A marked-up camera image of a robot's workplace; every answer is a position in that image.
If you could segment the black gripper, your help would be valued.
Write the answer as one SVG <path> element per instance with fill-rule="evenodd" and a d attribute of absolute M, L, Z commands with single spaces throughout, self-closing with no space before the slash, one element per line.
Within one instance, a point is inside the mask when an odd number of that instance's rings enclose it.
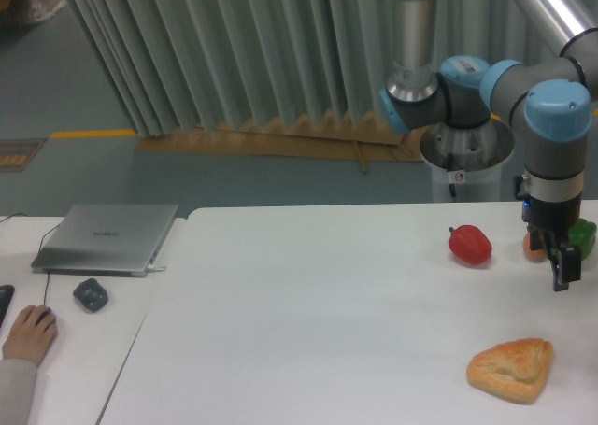
<path fill-rule="evenodd" d="M 515 199 L 522 201 L 522 220 L 528 226 L 528 249 L 550 252 L 552 288 L 568 290 L 570 283 L 581 279 L 581 250 L 568 238 L 580 215 L 581 175 L 567 179 L 519 175 L 513 184 Z"/>

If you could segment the person's hand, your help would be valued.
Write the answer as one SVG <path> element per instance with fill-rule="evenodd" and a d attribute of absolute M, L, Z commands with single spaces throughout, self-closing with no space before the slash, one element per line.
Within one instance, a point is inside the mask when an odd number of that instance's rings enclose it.
<path fill-rule="evenodd" d="M 58 334 L 57 323 L 45 333 L 35 331 L 35 310 L 39 305 L 25 307 L 10 328 L 7 340 L 2 345 L 3 359 L 32 362 L 39 367 L 44 361 L 52 342 Z"/>

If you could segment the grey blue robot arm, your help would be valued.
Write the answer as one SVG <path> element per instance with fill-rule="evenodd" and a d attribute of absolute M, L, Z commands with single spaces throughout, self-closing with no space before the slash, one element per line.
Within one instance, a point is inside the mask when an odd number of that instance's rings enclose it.
<path fill-rule="evenodd" d="M 568 233 L 579 217 L 591 105 L 597 98 L 597 22 L 579 0 L 515 0 L 554 59 L 494 65 L 455 56 L 431 67 L 436 0 L 395 0 L 394 68 L 379 96 L 398 134 L 442 122 L 472 130 L 491 115 L 521 133 L 526 156 L 515 197 L 531 248 L 548 254 L 553 288 L 581 276 Z"/>

